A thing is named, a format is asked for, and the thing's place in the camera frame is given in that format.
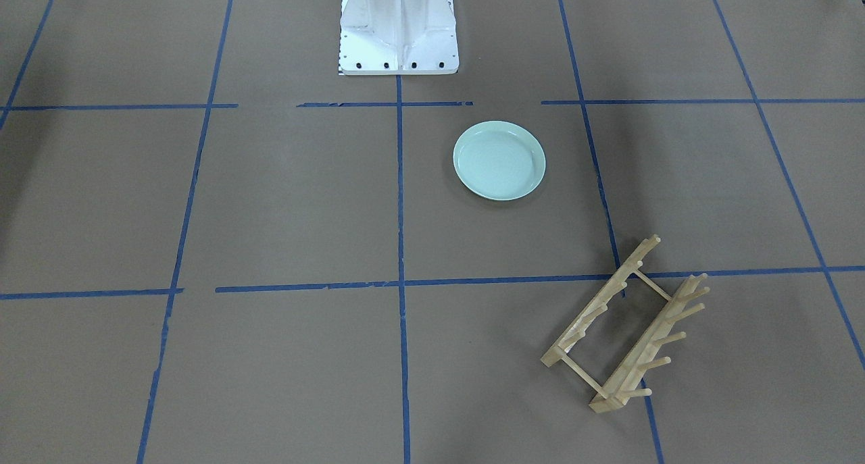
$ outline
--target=blue tape line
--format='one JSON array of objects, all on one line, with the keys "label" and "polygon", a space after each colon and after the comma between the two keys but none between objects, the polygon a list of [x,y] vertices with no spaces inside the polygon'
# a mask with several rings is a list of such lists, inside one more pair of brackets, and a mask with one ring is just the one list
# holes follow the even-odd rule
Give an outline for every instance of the blue tape line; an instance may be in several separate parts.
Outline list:
[{"label": "blue tape line", "polygon": [[399,354],[402,368],[402,459],[403,464],[412,461],[412,433],[408,405],[408,337],[405,323],[405,237],[403,231],[404,199],[402,163],[402,76],[396,76],[396,184],[397,184],[397,225],[399,262]]},{"label": "blue tape line", "polygon": [[297,283],[294,285],[246,285],[217,286],[217,294],[238,294],[238,292],[293,292],[299,290],[337,290],[344,288],[382,288],[398,286],[399,282],[341,282],[341,283]]},{"label": "blue tape line", "polygon": [[865,265],[847,265],[844,267],[826,267],[830,272],[865,272]]},{"label": "blue tape line", "polygon": [[0,301],[34,299],[81,299],[84,297],[129,297],[134,295],[180,294],[182,288],[150,288],[145,290],[92,290],[83,292],[28,292],[28,294],[0,294]]},{"label": "blue tape line", "polygon": [[[828,267],[831,272],[862,272],[865,265]],[[705,273],[709,276],[762,276],[762,274],[810,274],[822,273],[821,267],[782,267],[752,268],[736,270],[694,270],[676,272],[646,272],[651,278],[684,278]],[[612,274],[562,274],[562,276],[498,276],[486,278],[435,278],[405,280],[405,286],[442,286],[442,285],[492,285],[497,283],[544,283],[544,282],[586,282],[587,280],[607,280]],[[288,292],[297,290],[322,290],[344,288],[386,288],[399,286],[399,280],[377,280],[376,282],[331,282],[295,283],[285,285],[246,285],[219,286],[217,294],[229,292]]]},{"label": "blue tape line", "polygon": [[603,104],[750,104],[749,99],[645,99],[645,100],[546,100],[541,101],[544,106],[560,105],[603,105]]},{"label": "blue tape line", "polygon": [[417,106],[463,106],[463,101],[411,101],[402,103],[403,107],[417,107]]},{"label": "blue tape line", "polygon": [[[174,272],[171,276],[171,288],[177,287],[177,280],[180,278],[180,267],[183,259],[183,249],[186,245],[186,235],[189,231],[189,218],[192,216],[192,203],[195,201],[195,185],[198,182],[198,171],[201,167],[201,153],[204,151],[204,141],[207,138],[207,126],[210,122],[210,111],[214,103],[214,95],[216,95],[216,82],[219,79],[220,64],[222,64],[222,51],[225,48],[225,37],[228,34],[228,23],[231,19],[231,8],[234,0],[228,0],[225,9],[225,18],[222,21],[222,34],[220,34],[219,48],[216,49],[216,61],[214,62],[214,72],[210,79],[210,92],[207,95],[207,107],[204,109],[204,121],[201,123],[201,136],[198,138],[198,150],[195,153],[195,166],[192,171],[192,180],[189,183],[189,195],[186,199],[186,211],[183,214],[183,225],[180,230],[180,240],[177,243],[177,258],[174,265]],[[151,381],[151,393],[147,401],[147,411],[145,412],[145,423],[141,428],[141,442],[139,443],[139,454],[136,459],[136,464],[143,464],[145,461],[145,452],[147,451],[147,439],[149,431],[151,431],[151,420],[153,418],[153,408],[155,400],[157,400],[157,391],[159,390],[159,379],[162,374],[162,365],[165,357],[165,347],[168,343],[168,321],[171,318],[171,312],[174,309],[175,294],[168,296],[168,301],[165,304],[165,317],[163,319],[162,339],[159,344],[159,362],[157,369],[153,372]]]},{"label": "blue tape line", "polygon": [[577,95],[580,97],[580,108],[583,113],[583,124],[586,126],[586,137],[589,143],[589,152],[592,153],[592,165],[594,166],[595,175],[597,177],[597,191],[600,193],[600,203],[603,205],[603,215],[606,217],[606,229],[610,237],[610,248],[612,249],[612,259],[616,262],[616,267],[620,267],[621,260],[618,257],[618,247],[616,245],[616,235],[612,229],[612,218],[610,217],[610,208],[606,202],[606,193],[603,190],[603,178],[600,175],[600,164],[597,162],[597,152],[595,150],[594,138],[592,136],[592,125],[589,122],[589,112],[586,108],[586,97],[583,95],[583,85],[580,80],[580,69],[577,67],[577,55],[574,52],[574,42],[571,40],[571,29],[568,26],[568,16],[565,14],[565,2],[559,0],[559,12],[562,14],[562,26],[565,29],[565,39],[568,40],[568,52],[571,55],[571,68],[574,70],[574,81],[577,84]]},{"label": "blue tape line", "polygon": [[835,281],[832,280],[828,269],[824,270],[823,274],[832,292],[832,298],[835,299],[838,313],[841,314],[841,320],[844,321],[844,328],[847,329],[847,334],[850,335],[850,340],[853,341],[853,348],[856,350],[856,355],[859,356],[859,364],[862,365],[862,369],[865,369],[865,354],[862,353],[862,345],[859,344],[859,338],[856,337],[856,331],[853,329],[853,324],[850,323],[850,317],[847,316],[847,309],[844,308],[844,304],[841,302],[841,295],[838,294],[838,289],[835,288]]},{"label": "blue tape line", "polygon": [[27,66],[30,64],[30,58],[33,57],[33,51],[36,49],[36,44],[39,42],[39,37],[43,35],[43,29],[45,28],[45,22],[49,19],[49,14],[51,14],[51,8],[53,6],[53,0],[49,0],[45,6],[45,11],[43,12],[43,17],[39,20],[39,26],[36,28],[36,33],[33,36],[33,40],[30,42],[30,48],[27,49],[27,54],[24,56],[24,61],[21,63],[21,69],[18,70],[18,76],[15,78],[15,84],[12,85],[12,92],[9,93],[9,99],[6,100],[6,107],[3,108],[3,113],[0,113],[0,129],[3,129],[3,125],[6,123],[6,118],[9,116],[10,108],[12,108],[12,104],[15,102],[15,96],[18,95],[18,89],[21,88],[21,81],[24,79],[24,73],[27,72]]},{"label": "blue tape line", "polygon": [[735,40],[733,40],[733,34],[730,31],[730,27],[726,23],[726,18],[724,18],[724,12],[720,9],[720,4],[718,0],[712,0],[714,3],[714,8],[718,12],[718,17],[720,18],[720,23],[722,23],[724,27],[724,31],[726,32],[726,37],[730,41],[730,46],[733,47],[733,53],[736,55],[736,60],[739,61],[739,67],[742,69],[742,76],[745,77],[745,82],[748,85],[748,89],[751,91],[751,97],[753,97],[754,105],[757,107],[758,113],[760,113],[760,120],[763,122],[763,128],[766,129],[766,135],[769,137],[769,142],[772,144],[772,150],[775,152],[775,159],[778,160],[778,166],[781,168],[781,174],[784,174],[784,179],[787,181],[787,187],[790,190],[791,196],[793,197],[793,202],[796,203],[796,209],[799,211],[799,216],[802,218],[802,224],[806,227],[806,232],[808,233],[808,238],[810,239],[810,243],[812,243],[812,248],[814,249],[814,254],[818,261],[820,262],[820,267],[822,268],[822,272],[824,272],[824,276],[826,278],[826,282],[829,283],[832,296],[835,298],[835,306],[838,307],[838,312],[841,313],[841,319],[844,322],[844,326],[847,328],[847,334],[849,334],[850,340],[853,342],[853,347],[856,350],[856,354],[859,356],[859,363],[862,365],[862,369],[865,369],[865,354],[862,353],[862,345],[859,344],[859,338],[856,337],[856,331],[853,330],[853,326],[847,317],[847,311],[844,309],[844,304],[841,302],[841,297],[838,295],[837,290],[835,290],[835,283],[832,280],[832,276],[829,268],[826,266],[826,260],[822,256],[822,251],[820,251],[820,246],[816,242],[816,236],[814,235],[814,231],[812,229],[812,225],[808,221],[808,217],[806,215],[806,211],[802,206],[802,201],[799,199],[799,195],[797,194],[796,187],[793,185],[793,180],[790,176],[790,172],[787,171],[787,165],[785,165],[784,157],[781,155],[781,150],[778,147],[778,142],[775,141],[775,135],[772,133],[772,128],[769,126],[769,120],[766,119],[766,113],[763,111],[763,106],[760,104],[760,98],[757,97],[757,92],[754,89],[754,85],[751,82],[751,76],[749,76],[747,69],[745,69],[745,62],[742,60],[742,55],[739,54],[739,47],[736,46]]},{"label": "blue tape line", "polygon": [[580,282],[606,280],[609,274],[574,274],[573,276],[503,276],[489,278],[441,278],[432,280],[406,280],[406,286],[433,285],[491,285],[495,283]]},{"label": "blue tape line", "polygon": [[472,101],[406,101],[406,102],[303,102],[296,107],[441,107],[473,106]]},{"label": "blue tape line", "polygon": [[[640,387],[646,388],[646,380],[640,379]],[[658,464],[664,464],[664,449],[661,449],[661,436],[658,434],[658,424],[655,421],[655,408],[651,404],[651,396],[646,396],[643,400],[646,403],[646,415],[649,417],[649,428],[651,428],[651,439],[655,443],[655,456],[658,458]]]},{"label": "blue tape line", "polygon": [[792,104],[820,104],[820,103],[846,103],[865,102],[865,98],[806,98],[806,99],[760,99],[766,103],[792,103]]},{"label": "blue tape line", "polygon": [[[578,104],[605,105],[605,104],[751,104],[754,99],[647,99],[647,100],[544,100],[543,106],[575,106]],[[865,102],[865,98],[803,98],[803,99],[760,99],[762,103],[792,103],[792,104],[820,104],[820,103],[859,103]]]},{"label": "blue tape line", "polygon": [[744,270],[698,270],[683,272],[655,272],[645,273],[651,278],[682,278],[686,276],[698,276],[705,273],[708,276],[754,276],[755,274],[802,274],[822,273],[821,267],[789,267],[789,268],[752,268]]},{"label": "blue tape line", "polygon": [[[236,102],[211,104],[214,109],[230,109],[240,106]],[[12,111],[49,111],[60,109],[65,111],[92,110],[127,110],[127,109],[205,109],[207,104],[81,104],[81,105],[50,105],[50,106],[13,106]]]}]

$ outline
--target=floor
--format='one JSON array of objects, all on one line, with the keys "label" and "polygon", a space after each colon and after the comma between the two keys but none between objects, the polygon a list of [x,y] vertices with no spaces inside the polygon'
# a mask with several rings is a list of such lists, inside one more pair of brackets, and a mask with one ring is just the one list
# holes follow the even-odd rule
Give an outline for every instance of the floor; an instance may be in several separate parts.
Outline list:
[{"label": "floor", "polygon": [[[460,73],[344,77],[339,0],[0,0],[0,461],[865,461],[862,3],[455,9]],[[523,199],[454,174],[490,119]],[[596,415],[540,357],[652,233],[708,309]]]}]

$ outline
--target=wooden dowel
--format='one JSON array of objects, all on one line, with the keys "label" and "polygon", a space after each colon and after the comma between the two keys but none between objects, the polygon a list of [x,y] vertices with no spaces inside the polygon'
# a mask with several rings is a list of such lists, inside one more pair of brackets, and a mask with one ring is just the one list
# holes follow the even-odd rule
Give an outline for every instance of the wooden dowel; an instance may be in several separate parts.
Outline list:
[{"label": "wooden dowel", "polygon": [[588,313],[587,316],[583,318],[583,320],[586,320],[586,322],[587,322],[586,325],[588,326],[588,324],[592,323],[592,321],[597,316],[599,316],[602,313],[605,313],[606,309],[608,309],[608,307],[606,307],[606,304],[604,304],[603,306],[600,306],[600,307],[594,309],[592,312]]},{"label": "wooden dowel", "polygon": [[627,288],[627,286],[628,284],[625,282],[622,282],[619,286],[605,285],[600,289],[600,292],[597,292],[597,295],[595,295],[593,300],[602,300],[606,303],[606,301],[614,298],[616,294]]},{"label": "wooden dowel", "polygon": [[560,348],[562,348],[562,350],[564,350],[564,349],[568,348],[569,346],[577,344],[577,341],[581,340],[581,338],[584,338],[584,337],[586,337],[586,332],[577,331],[577,334],[574,334],[571,337],[567,338],[566,340],[561,341],[557,347],[560,347]]},{"label": "wooden dowel", "polygon": [[677,340],[683,340],[684,338],[685,338],[684,332],[679,332],[678,334],[673,334],[673,335],[667,336],[666,338],[658,338],[657,340],[653,340],[652,344],[656,344],[658,347],[661,347],[664,344],[667,344],[667,343],[670,343],[673,341],[677,341]]},{"label": "wooden dowel", "polygon": [[637,371],[649,371],[649,369],[657,368],[658,366],[670,365],[673,360],[670,359],[669,356],[664,356],[661,359],[655,359],[654,361],[650,361],[648,363],[642,363],[642,365],[637,366]]},{"label": "wooden dowel", "polygon": [[633,398],[636,396],[651,396],[651,390],[648,388],[643,388],[640,390],[633,390],[633,391],[619,391],[619,393],[616,393],[616,396],[619,398]]},{"label": "wooden dowel", "polygon": [[671,323],[671,324],[675,324],[676,322],[679,322],[680,320],[685,319],[686,317],[690,317],[690,316],[694,315],[695,313],[700,312],[704,308],[706,308],[706,306],[704,306],[704,304],[697,304],[694,307],[689,308],[688,310],[686,310],[682,313],[679,313],[679,315],[667,317],[667,322]]},{"label": "wooden dowel", "polygon": [[671,301],[673,299],[669,294],[667,294],[667,292],[664,292],[663,288],[660,288],[657,283],[652,282],[652,280],[649,279],[649,277],[643,274],[643,272],[641,272],[640,270],[634,271],[634,274],[636,274],[636,276],[639,277],[640,280],[646,282],[646,285],[650,286],[652,290],[658,292],[659,295],[664,297],[665,300]]},{"label": "wooden dowel", "polygon": [[587,372],[583,371],[583,369],[580,368],[580,365],[577,365],[577,363],[574,362],[574,359],[568,357],[568,355],[566,355],[564,351],[562,351],[562,354],[560,354],[560,356],[562,356],[562,361],[564,361],[566,365],[570,366],[570,368],[573,369],[575,373],[580,375],[580,378],[583,378],[583,380],[586,381],[586,383],[588,383],[590,387],[594,388],[594,390],[597,391],[600,396],[605,398],[610,397],[610,394],[603,390],[603,387],[600,384],[597,384],[597,381],[595,381],[594,378],[592,378]]},{"label": "wooden dowel", "polygon": [[680,304],[687,304],[689,301],[696,299],[697,297],[702,297],[703,295],[708,294],[708,286],[704,286],[700,290],[696,292],[692,292],[692,294],[684,295],[683,297],[676,297],[673,301]]}]

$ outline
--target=ceramic plate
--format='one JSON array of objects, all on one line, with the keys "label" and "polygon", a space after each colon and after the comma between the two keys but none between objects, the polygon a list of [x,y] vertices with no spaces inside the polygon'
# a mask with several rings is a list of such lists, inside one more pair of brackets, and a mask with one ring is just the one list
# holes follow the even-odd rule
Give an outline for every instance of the ceramic plate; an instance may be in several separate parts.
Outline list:
[{"label": "ceramic plate", "polygon": [[460,135],[453,148],[453,168],[478,196],[510,201],[538,187],[547,159],[541,144],[525,128],[509,122],[483,122]]}]

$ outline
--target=wooden peg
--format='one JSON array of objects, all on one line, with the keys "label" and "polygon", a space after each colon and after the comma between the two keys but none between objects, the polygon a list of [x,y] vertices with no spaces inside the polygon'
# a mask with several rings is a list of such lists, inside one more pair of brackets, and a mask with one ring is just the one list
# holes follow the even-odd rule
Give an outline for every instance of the wooden peg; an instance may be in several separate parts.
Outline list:
[{"label": "wooden peg", "polygon": [[693,294],[684,295],[683,297],[677,297],[676,302],[680,304],[687,304],[689,301],[696,299],[697,297],[702,297],[703,295],[708,294],[708,286],[704,286],[700,290],[693,292]]},{"label": "wooden peg", "polygon": [[646,285],[648,285],[652,290],[658,292],[658,295],[661,295],[662,297],[664,297],[664,300],[671,301],[673,299],[672,297],[670,297],[669,294],[667,294],[667,292],[664,292],[663,288],[660,288],[660,286],[658,286],[657,283],[652,282],[652,280],[649,279],[649,277],[646,276],[640,270],[635,270],[634,274],[636,274],[636,276],[639,277],[640,280],[645,282]]},{"label": "wooden peg", "polygon": [[651,396],[651,390],[648,388],[643,388],[640,390],[633,390],[633,391],[619,391],[619,393],[616,393],[616,396],[618,398],[633,398],[636,396]]},{"label": "wooden peg", "polygon": [[597,316],[599,316],[602,313],[605,313],[606,309],[608,309],[608,307],[606,307],[606,304],[604,304],[603,306],[600,306],[600,307],[594,309],[592,312],[588,313],[586,316],[586,319],[584,319],[584,320],[586,320],[586,322],[592,322]]},{"label": "wooden peg", "polygon": [[661,347],[664,344],[667,344],[667,343],[670,343],[673,341],[677,341],[677,340],[683,340],[684,338],[685,338],[684,332],[679,332],[678,334],[673,334],[671,336],[667,336],[666,338],[657,338],[657,340],[652,341],[652,344],[655,344],[658,347]]},{"label": "wooden peg", "polygon": [[682,313],[679,313],[679,315],[667,317],[667,322],[670,324],[675,324],[676,322],[679,322],[680,320],[685,319],[686,317],[690,317],[690,316],[694,315],[695,313],[700,312],[704,308],[706,308],[706,306],[704,304],[697,304],[694,307],[689,308],[688,310],[686,310]]},{"label": "wooden peg", "polygon": [[673,360],[670,359],[669,356],[664,356],[661,359],[655,359],[654,361],[650,361],[648,363],[642,363],[642,365],[637,366],[637,371],[646,372],[649,371],[649,369],[657,368],[658,366],[670,365],[670,363],[672,362]]},{"label": "wooden peg", "polygon": [[577,365],[577,363],[576,363],[576,361],[574,361],[574,359],[571,359],[568,355],[566,355],[565,351],[562,351],[558,347],[555,349],[558,350],[557,351],[558,356],[562,358],[562,361],[564,361],[566,365],[568,365],[571,369],[573,369],[574,372],[580,376],[580,378],[583,378],[583,381],[588,383],[590,387],[594,388],[594,390],[597,391],[597,393],[600,396],[605,397],[605,398],[610,397],[610,394],[607,393],[603,389],[603,387],[600,384],[598,384],[597,381],[595,381],[595,379],[592,378],[584,369],[582,369],[580,367],[580,365]]},{"label": "wooden peg", "polygon": [[682,285],[679,285],[679,289],[676,289],[676,294],[673,295],[673,298],[677,299],[680,296],[691,294],[696,290],[697,286],[700,285],[701,281],[701,278],[689,274],[688,278],[682,282]]},{"label": "wooden peg", "polygon": [[643,240],[643,242],[640,242],[640,245],[637,246],[636,249],[634,249],[630,257],[627,257],[624,260],[624,262],[622,263],[622,267],[627,267],[627,270],[634,270],[636,267],[640,267],[637,262],[642,261],[643,258],[645,258],[645,256],[648,255],[649,252],[652,251],[652,248],[655,248],[655,246],[657,246],[659,242],[661,242],[661,238],[655,235],[649,237],[649,239]]},{"label": "wooden peg", "polygon": [[566,340],[561,341],[554,347],[562,348],[562,350],[568,350],[572,345],[577,344],[577,341],[581,340],[581,338],[586,337],[586,332],[578,331],[576,334],[567,338]]}]

